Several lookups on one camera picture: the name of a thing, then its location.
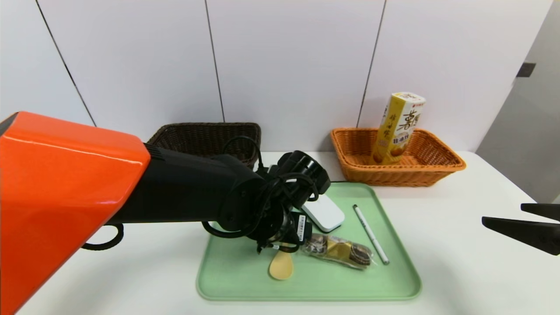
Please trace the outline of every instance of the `spoon head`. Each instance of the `spoon head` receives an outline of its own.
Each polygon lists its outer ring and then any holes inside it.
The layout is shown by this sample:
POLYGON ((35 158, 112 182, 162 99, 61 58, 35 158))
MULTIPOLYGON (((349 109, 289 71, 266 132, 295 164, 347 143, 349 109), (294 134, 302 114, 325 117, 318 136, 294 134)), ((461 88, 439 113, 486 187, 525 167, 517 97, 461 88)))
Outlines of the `spoon head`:
POLYGON ((278 251, 268 269, 271 277, 277 280, 286 280, 293 274, 293 261, 292 255, 278 251))

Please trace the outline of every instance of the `white table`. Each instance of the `white table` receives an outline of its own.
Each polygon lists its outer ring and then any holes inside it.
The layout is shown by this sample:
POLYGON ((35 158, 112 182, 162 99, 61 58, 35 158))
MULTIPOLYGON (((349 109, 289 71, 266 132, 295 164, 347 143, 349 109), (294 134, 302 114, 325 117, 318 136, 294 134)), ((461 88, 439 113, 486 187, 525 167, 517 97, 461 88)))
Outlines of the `white table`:
MULTIPOLYGON (((195 288, 208 234, 200 223, 128 224, 103 252, 79 250, 24 305, 23 314, 557 314, 560 258, 482 226, 481 216, 546 221, 496 169, 460 152, 467 169, 429 188, 375 187, 423 282, 406 302, 210 302, 195 288)), ((265 165, 280 152, 263 154, 265 165)), ((310 154, 344 180, 333 152, 310 154)), ((114 235, 102 228, 97 241, 114 235)))

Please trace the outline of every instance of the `pen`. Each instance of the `pen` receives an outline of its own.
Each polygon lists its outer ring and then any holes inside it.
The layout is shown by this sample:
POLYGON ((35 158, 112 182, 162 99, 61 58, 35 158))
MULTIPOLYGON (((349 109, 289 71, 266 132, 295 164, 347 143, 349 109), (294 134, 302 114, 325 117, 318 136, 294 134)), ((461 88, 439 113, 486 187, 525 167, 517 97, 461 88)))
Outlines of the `pen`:
POLYGON ((381 257, 381 261, 383 261, 383 265, 388 265, 389 259, 387 258, 387 255, 383 251, 383 248, 381 248, 381 245, 375 238, 374 232, 371 230, 370 225, 366 221, 366 218, 363 217, 362 211, 360 210, 360 208, 358 208, 357 205, 353 205, 352 207, 354 208, 354 211, 356 212, 358 219, 362 223, 363 228, 366 230, 367 236, 370 237, 371 243, 374 245, 375 250, 379 254, 379 257, 381 257))

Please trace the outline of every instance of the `wicker basket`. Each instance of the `wicker basket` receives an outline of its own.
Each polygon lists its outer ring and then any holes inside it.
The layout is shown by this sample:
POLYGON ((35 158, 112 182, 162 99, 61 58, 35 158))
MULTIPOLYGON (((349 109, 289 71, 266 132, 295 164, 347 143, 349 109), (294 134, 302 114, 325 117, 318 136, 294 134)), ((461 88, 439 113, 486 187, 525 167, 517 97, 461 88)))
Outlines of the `wicker basket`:
MULTIPOLYGON (((260 127, 256 123, 177 123, 161 127, 148 144, 177 152, 202 156, 222 154, 223 146, 236 136, 247 136, 260 146, 260 127)), ((232 141, 226 153, 253 168, 255 146, 248 140, 232 141)))
POLYGON ((432 133, 416 129, 403 158, 394 165, 368 165, 377 129, 339 128, 331 132, 342 173, 350 182, 373 186, 425 187, 466 168, 465 162, 432 133))

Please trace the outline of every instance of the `yellow drink carton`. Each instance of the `yellow drink carton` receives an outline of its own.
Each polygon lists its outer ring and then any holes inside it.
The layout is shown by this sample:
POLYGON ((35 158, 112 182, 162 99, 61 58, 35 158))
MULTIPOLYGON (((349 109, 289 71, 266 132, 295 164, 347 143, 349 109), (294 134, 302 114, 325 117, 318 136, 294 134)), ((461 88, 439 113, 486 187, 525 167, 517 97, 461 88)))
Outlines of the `yellow drink carton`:
POLYGON ((377 132, 370 164, 395 164, 403 157, 426 99, 410 92, 391 94, 377 132))

